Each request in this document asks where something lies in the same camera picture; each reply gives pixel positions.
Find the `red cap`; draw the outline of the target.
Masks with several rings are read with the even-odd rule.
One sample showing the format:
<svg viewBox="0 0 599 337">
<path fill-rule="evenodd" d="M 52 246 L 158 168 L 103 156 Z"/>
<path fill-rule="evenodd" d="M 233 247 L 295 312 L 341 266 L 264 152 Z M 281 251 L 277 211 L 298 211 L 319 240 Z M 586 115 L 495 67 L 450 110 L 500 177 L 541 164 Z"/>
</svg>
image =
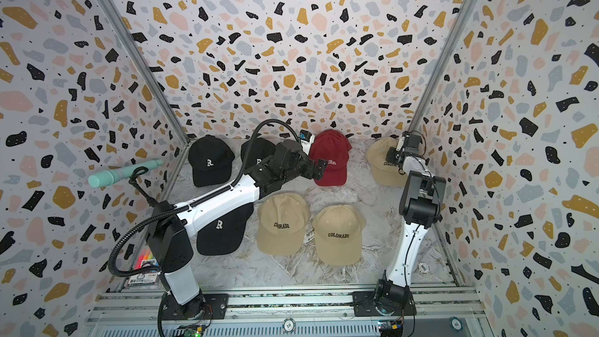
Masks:
<svg viewBox="0 0 599 337">
<path fill-rule="evenodd" d="M 352 149 L 348 139 L 337 130 L 329 129 L 318 134 L 310 147 L 309 158 L 327 162 L 324 175 L 315 183 L 319 187 L 341 187 L 347 181 L 347 163 Z"/>
</svg>

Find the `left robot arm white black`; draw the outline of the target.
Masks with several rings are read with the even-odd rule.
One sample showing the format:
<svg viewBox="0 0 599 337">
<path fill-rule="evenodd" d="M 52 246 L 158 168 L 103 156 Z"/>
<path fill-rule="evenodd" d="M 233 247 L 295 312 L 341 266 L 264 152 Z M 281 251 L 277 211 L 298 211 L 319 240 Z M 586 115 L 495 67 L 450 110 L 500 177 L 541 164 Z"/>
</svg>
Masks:
<svg viewBox="0 0 599 337">
<path fill-rule="evenodd" d="M 243 212 L 256 201 L 281 190 L 297 177 L 320 180 L 328 162 L 309 157 L 311 143 L 304 138 L 284 140 L 266 154 L 254 150 L 260 138 L 246 142 L 241 151 L 240 178 L 199 198 L 179 204 L 159 204 L 147 231 L 147 243 L 158 262 L 167 300 L 183 308 L 202 301 L 193 276 L 191 240 L 217 222 L 246 223 Z"/>
</svg>

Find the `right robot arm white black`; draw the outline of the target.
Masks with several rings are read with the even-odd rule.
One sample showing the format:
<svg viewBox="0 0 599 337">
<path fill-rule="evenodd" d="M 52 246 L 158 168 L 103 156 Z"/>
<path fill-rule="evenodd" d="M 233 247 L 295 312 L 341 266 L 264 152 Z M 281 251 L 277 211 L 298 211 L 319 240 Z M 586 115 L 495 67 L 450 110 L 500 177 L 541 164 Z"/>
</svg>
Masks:
<svg viewBox="0 0 599 337">
<path fill-rule="evenodd" d="M 403 222 L 399 247 L 374 290 L 374 305 L 382 315 L 393 315 L 407 308 L 420 245 L 429 229 L 442 220 L 446 180 L 427 167 L 419 153 L 419 146 L 424 143 L 422 134 L 407 131 L 385 154 L 386 162 L 397 166 L 407 177 L 407 183 L 399 202 Z"/>
</svg>

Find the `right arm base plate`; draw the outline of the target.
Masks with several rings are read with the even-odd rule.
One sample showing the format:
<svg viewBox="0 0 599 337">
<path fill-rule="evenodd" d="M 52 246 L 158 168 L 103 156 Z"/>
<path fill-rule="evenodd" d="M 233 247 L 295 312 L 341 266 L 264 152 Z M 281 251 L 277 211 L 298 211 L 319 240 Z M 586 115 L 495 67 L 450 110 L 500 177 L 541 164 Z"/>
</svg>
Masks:
<svg viewBox="0 0 599 337">
<path fill-rule="evenodd" d="M 416 307 L 411 301 L 408 302 L 404 310 L 399 310 L 399 306 L 384 307 L 377 304 L 374 299 L 374 291 L 355 291 L 352 292 L 352 301 L 350 306 L 353 308 L 356 317 L 393 317 L 415 316 Z"/>
</svg>

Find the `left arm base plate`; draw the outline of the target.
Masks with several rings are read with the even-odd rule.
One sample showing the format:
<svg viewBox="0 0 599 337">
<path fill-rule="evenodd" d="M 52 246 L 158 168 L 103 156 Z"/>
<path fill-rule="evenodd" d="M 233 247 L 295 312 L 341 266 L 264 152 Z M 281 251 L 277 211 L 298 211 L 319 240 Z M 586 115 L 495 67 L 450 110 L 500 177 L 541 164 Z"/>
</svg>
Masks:
<svg viewBox="0 0 599 337">
<path fill-rule="evenodd" d="M 199 293 L 190 302 L 181 305 L 168 294 L 158 315 L 163 321 L 222 320 L 226 316 L 229 295 Z"/>
</svg>

